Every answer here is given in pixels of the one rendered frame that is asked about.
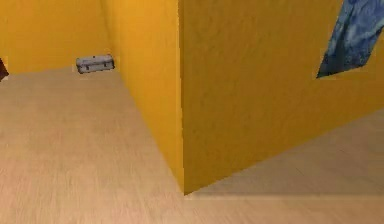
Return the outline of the grey metal box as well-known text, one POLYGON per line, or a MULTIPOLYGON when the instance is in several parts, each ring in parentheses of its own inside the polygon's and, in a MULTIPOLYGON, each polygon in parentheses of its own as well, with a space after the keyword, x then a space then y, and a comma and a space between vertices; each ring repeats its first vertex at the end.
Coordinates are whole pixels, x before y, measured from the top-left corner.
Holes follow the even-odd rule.
POLYGON ((114 59, 110 54, 96 55, 76 59, 76 67, 80 74, 112 70, 115 68, 114 59))

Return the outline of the dark brown furniture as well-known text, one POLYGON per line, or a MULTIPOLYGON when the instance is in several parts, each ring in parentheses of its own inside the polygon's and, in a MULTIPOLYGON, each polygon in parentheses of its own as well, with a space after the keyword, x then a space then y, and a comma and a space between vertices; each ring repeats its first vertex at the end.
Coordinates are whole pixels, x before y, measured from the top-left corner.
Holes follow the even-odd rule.
POLYGON ((0 82, 9 75, 2 59, 0 58, 0 82))

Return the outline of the blue wall painting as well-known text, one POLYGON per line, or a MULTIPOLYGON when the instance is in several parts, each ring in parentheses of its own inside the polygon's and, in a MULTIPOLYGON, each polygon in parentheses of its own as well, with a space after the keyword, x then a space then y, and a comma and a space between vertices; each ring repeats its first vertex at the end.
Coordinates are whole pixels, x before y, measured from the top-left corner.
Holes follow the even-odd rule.
POLYGON ((384 0, 343 0, 317 78, 367 64, 384 28, 384 0))

